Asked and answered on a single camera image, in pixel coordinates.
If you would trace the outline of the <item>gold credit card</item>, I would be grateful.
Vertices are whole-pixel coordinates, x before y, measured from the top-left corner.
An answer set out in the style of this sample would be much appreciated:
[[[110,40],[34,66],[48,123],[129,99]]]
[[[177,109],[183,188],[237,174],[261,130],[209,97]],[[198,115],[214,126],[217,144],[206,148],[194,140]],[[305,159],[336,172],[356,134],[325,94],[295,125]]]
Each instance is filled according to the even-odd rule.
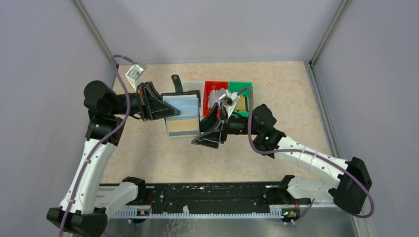
[[[178,119],[167,121],[167,130],[169,133],[198,131],[199,125],[197,119]]]

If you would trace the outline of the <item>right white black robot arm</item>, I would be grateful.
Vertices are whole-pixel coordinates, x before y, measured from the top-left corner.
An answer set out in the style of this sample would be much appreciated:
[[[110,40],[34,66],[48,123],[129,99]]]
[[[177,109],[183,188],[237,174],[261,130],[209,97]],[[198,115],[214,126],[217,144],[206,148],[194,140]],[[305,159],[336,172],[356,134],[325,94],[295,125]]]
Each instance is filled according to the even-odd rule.
[[[217,113],[218,105],[200,122],[203,132],[192,140],[193,145],[217,149],[228,135],[246,135],[251,148],[258,154],[294,164],[319,179],[290,176],[278,190],[283,203],[310,198],[331,201],[340,209],[358,218],[369,218],[375,212],[370,188],[372,180],[364,161],[325,155],[311,149],[277,130],[271,110],[262,104],[248,117],[234,113],[227,117],[226,110]]]

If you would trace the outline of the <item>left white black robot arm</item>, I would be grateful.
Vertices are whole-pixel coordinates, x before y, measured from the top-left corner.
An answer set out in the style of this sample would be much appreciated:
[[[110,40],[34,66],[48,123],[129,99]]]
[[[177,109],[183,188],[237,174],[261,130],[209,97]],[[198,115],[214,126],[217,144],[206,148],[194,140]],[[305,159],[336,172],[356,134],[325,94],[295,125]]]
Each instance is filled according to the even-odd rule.
[[[148,121],[180,114],[151,82],[141,83],[135,93],[118,95],[105,83],[92,81],[84,89],[84,106],[90,121],[81,161],[65,197],[46,216],[60,236],[99,237],[123,206],[132,201],[143,204],[148,199],[146,183],[140,178],[127,177],[112,190],[103,190],[100,182],[105,168],[129,117]]]

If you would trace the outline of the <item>cards in red bin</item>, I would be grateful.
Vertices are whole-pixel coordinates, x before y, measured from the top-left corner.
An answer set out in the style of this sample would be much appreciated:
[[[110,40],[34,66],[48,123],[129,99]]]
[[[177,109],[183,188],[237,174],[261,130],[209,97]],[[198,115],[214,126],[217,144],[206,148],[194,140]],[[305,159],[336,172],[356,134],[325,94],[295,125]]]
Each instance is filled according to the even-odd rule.
[[[225,88],[211,90],[209,92],[208,101],[207,101],[208,109],[211,109],[215,103],[217,105],[220,105],[220,102],[221,102],[220,97],[223,96],[225,92],[226,92]]]

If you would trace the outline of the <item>card in green bin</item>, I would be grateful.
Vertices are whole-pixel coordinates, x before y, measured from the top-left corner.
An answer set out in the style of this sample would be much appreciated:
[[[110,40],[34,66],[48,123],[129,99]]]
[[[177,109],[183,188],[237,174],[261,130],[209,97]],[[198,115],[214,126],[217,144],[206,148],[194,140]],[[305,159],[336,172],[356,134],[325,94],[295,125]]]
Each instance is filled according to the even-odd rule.
[[[250,108],[249,97],[246,95],[241,95],[236,106],[237,112],[249,112],[250,111],[249,108]]]

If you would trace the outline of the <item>white plastic bin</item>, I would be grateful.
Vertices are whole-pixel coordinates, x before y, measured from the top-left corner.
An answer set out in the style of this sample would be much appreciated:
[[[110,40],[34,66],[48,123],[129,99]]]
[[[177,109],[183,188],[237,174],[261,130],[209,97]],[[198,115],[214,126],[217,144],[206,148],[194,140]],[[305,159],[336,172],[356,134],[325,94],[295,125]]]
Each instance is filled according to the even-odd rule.
[[[193,91],[198,90],[200,95],[204,94],[205,82],[204,81],[196,81],[196,80],[185,80],[182,81],[182,88],[183,91]]]

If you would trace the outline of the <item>red plastic bin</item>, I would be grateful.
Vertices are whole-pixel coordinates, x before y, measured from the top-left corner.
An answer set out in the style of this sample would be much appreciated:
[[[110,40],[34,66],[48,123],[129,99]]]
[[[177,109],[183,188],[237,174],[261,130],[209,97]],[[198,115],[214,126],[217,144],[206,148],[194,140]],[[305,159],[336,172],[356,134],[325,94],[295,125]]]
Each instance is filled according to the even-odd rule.
[[[227,81],[205,81],[204,84],[204,94],[202,102],[203,116],[205,117],[211,110],[212,106],[208,107],[208,102],[210,101],[209,96],[213,90],[220,90],[222,88],[228,89],[229,82]]]

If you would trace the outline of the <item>green plastic bin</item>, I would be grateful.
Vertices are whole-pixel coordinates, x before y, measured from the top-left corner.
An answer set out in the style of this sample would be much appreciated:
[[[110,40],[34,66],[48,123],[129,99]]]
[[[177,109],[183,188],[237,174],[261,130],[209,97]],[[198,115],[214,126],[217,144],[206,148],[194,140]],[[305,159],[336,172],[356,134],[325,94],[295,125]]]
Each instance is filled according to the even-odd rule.
[[[229,82],[229,91],[231,93],[233,92],[240,92],[245,87],[253,88],[252,82],[239,82],[239,81],[230,81]],[[242,92],[240,94],[240,99],[236,104],[235,112],[238,114],[248,117],[250,112],[250,99],[249,99],[250,93],[248,90]]]

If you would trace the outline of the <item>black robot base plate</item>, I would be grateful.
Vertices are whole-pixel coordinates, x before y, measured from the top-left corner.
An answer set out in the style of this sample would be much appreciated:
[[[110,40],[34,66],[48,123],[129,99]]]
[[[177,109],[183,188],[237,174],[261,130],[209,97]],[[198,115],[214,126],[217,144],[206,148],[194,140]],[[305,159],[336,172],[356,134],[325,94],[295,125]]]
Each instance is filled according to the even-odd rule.
[[[129,205],[151,206],[153,214],[267,214],[272,205],[309,204],[296,200],[280,181],[230,183],[149,183],[144,199]]]

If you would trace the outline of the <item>aluminium frame rail right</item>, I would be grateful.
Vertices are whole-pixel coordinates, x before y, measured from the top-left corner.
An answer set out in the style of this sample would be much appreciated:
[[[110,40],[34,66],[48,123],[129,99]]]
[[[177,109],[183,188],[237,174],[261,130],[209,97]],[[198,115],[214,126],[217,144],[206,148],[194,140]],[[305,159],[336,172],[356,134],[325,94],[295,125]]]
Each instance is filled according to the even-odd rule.
[[[311,61],[303,61],[308,75],[310,86],[313,91],[315,103],[319,111],[321,123],[325,132],[326,141],[331,152],[331,156],[342,158],[342,152],[337,140],[335,128],[328,110],[328,106],[324,97],[323,90],[320,85],[319,78],[316,74],[315,67]]]

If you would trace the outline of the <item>aluminium frame rail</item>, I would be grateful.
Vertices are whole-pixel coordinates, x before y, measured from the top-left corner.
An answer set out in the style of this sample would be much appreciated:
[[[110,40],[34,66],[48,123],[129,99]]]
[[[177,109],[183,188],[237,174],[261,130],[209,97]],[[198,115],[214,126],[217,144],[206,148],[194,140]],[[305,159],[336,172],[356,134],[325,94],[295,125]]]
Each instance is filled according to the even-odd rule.
[[[88,12],[86,6],[81,0],[72,0],[71,1],[73,6],[75,7],[76,11],[78,12],[81,20],[83,21],[84,25],[86,26],[87,30],[93,37],[96,45],[99,47],[100,51],[102,52],[103,56],[107,59],[107,61],[112,65],[112,52],[107,45],[103,35],[99,31],[97,25],[95,24],[93,18],[91,17],[90,13]]]
[[[319,111],[321,123],[325,132],[326,141],[331,152],[331,156],[342,158],[342,152],[337,140],[335,128],[328,110],[328,106],[324,97],[323,90],[320,85],[319,78],[316,74],[315,67],[311,61],[303,61],[308,75],[310,86],[313,91],[315,103]]]

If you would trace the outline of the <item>aluminium frame rail left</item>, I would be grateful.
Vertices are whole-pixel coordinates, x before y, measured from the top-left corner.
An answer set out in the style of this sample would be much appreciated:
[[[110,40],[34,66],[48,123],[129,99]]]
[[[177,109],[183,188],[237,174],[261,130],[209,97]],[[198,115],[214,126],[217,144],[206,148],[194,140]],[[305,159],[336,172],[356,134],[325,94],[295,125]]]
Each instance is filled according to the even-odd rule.
[[[81,20],[83,21],[84,25],[86,26],[87,30],[93,37],[96,45],[99,47],[100,51],[102,52],[103,56],[107,59],[107,61],[112,65],[112,52],[107,45],[103,35],[99,31],[97,25],[95,24],[93,18],[91,17],[90,13],[88,12],[86,6],[81,0],[72,0],[71,1],[73,6],[75,7],[76,11],[78,12]]]

